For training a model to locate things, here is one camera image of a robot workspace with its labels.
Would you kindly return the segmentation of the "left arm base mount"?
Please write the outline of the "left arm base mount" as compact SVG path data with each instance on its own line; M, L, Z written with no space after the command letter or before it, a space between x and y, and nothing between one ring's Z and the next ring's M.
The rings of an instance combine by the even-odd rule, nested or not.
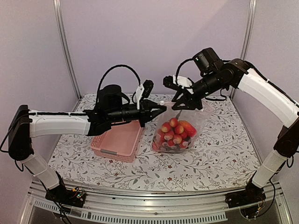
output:
M64 181L59 178L59 185L53 189L48 189L45 195L47 200L73 207L83 208L86 199L86 192L74 189L67 189Z

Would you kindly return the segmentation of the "pink plastic basket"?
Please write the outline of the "pink plastic basket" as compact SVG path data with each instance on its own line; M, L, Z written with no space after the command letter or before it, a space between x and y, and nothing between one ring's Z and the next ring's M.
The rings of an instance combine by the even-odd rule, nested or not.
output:
M91 149L97 156L132 163L142 133L143 128L138 121L113 126L104 134L93 137Z

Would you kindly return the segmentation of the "red yellow toy fruit bunch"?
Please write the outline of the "red yellow toy fruit bunch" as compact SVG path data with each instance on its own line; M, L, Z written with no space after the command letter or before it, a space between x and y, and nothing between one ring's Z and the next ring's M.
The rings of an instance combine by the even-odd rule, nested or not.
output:
M158 143L160 147L165 142L169 146L179 144L190 146L197 133L196 128L188 121L171 118L161 125L153 141Z

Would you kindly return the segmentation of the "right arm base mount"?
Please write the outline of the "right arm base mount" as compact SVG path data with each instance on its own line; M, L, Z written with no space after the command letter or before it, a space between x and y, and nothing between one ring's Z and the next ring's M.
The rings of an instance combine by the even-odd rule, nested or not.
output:
M248 182L244 190L227 193L225 195L225 203L229 208L248 205L251 203L261 202L266 199L263 188L259 188L252 183L252 180Z

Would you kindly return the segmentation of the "clear zip top bag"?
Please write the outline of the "clear zip top bag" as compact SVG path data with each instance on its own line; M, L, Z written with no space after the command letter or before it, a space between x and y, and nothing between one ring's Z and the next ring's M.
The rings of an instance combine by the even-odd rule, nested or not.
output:
M152 149L161 153L185 152L194 145L214 110L205 102L201 110L175 111L174 103L164 102L164 105L167 109L157 118Z

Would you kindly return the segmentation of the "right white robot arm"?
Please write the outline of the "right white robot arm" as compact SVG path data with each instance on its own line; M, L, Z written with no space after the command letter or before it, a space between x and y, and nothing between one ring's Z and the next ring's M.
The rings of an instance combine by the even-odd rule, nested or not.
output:
M202 77L199 81L193 82L179 76L181 67L189 61L193 61L199 69ZM250 62L240 58L222 60L212 48L206 48L178 66L168 87L177 91L173 110L200 110L203 98L233 87L253 97L281 121L283 127L273 150L253 174L248 188L242 192L245 203L257 199L259 188L264 187L283 164L296 154L299 147L299 104Z

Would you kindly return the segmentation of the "dark purple toy eggplant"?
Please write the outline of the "dark purple toy eggplant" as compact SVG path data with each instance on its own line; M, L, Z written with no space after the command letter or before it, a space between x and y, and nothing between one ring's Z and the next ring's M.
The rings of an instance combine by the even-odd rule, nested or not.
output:
M189 148L188 145L168 145L166 142L161 145L161 147L158 149L160 152L166 152L166 153L181 153Z

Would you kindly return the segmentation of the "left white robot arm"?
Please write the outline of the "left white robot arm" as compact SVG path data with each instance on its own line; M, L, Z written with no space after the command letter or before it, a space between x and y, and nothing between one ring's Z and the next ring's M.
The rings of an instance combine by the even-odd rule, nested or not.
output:
M124 104L123 99L129 98L122 93L121 87L107 85L98 90L94 108L82 112L40 112L21 105L7 133L8 154L13 160L20 161L46 189L51 190L54 198L64 203L70 197L69 191L47 162L34 154L32 138L60 134L99 136L113 126L133 120L139 121L143 127L166 111L166 106L147 99L150 92L150 87L139 85L135 93L136 102Z

